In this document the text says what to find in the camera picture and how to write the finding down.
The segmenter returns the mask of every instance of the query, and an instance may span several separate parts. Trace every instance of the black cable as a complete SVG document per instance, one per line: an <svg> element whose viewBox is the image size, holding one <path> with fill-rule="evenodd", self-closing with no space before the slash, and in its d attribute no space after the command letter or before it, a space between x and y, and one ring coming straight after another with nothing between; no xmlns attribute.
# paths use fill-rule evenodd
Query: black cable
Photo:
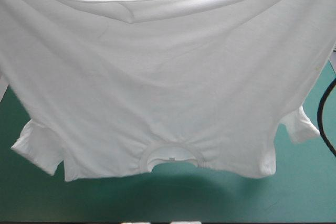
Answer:
<svg viewBox="0 0 336 224"><path fill-rule="evenodd" d="M336 86L336 78L330 83L330 85L328 86L328 88L326 89L326 91L324 92L321 101L319 103L319 108L317 110L317 124L319 127L319 131L321 134L322 139L324 140L324 142L326 143L327 147L329 148L329 150L335 155L336 157L336 150L335 148L332 146L332 144L330 143L330 141L328 140L324 130L323 130L323 123L322 123L322 114L323 114L323 107L324 104L329 96L329 94L331 93L331 91L333 90L333 88Z"/></svg>

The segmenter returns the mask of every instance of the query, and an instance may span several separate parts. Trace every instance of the green surface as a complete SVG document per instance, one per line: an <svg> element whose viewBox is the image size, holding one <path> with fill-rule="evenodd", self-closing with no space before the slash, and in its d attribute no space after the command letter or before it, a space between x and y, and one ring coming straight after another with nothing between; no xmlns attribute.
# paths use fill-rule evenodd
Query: green surface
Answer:
<svg viewBox="0 0 336 224"><path fill-rule="evenodd" d="M304 104L315 125L333 78L327 64ZM333 91L323 118L334 140L335 115ZM277 171L264 179L170 163L151 174L65 183L62 165L52 177L10 150L28 120L8 89L0 103L0 221L336 221L336 159L321 138L294 145L280 126Z"/></svg>

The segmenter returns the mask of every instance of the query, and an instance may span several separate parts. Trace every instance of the sleeve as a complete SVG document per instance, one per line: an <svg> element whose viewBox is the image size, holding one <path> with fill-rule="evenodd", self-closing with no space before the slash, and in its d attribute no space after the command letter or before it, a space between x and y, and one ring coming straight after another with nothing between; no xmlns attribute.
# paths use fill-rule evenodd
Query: sleeve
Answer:
<svg viewBox="0 0 336 224"><path fill-rule="evenodd" d="M280 120L280 123L286 126L290 140L293 143L302 143L308 139L320 136L319 130L306 116L302 106L285 115Z"/></svg>
<svg viewBox="0 0 336 224"><path fill-rule="evenodd" d="M11 149L49 175L53 175L59 163L63 161L58 136L33 120L24 126Z"/></svg>

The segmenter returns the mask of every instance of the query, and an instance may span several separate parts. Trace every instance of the green table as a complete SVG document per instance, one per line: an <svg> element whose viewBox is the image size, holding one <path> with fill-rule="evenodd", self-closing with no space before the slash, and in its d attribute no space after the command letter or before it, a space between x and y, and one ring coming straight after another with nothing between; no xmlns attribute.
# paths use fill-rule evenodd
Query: green table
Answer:
<svg viewBox="0 0 336 224"><path fill-rule="evenodd" d="M317 125L319 100L335 74L328 63L304 104ZM336 145L336 91L324 111ZM0 103L0 221L336 221L336 159L321 138L294 145L278 129L276 174L249 179L189 163L161 164L150 174L64 182L10 147L29 117L11 89Z"/></svg>

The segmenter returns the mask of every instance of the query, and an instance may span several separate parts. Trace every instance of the white t-shirt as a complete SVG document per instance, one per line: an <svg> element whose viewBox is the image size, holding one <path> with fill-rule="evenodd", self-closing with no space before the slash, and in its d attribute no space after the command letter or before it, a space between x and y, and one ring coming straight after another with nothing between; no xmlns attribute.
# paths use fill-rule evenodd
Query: white t-shirt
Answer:
<svg viewBox="0 0 336 224"><path fill-rule="evenodd" d="M65 180L162 162L262 178L336 42L335 0L0 0L0 69L31 120L12 149Z"/></svg>

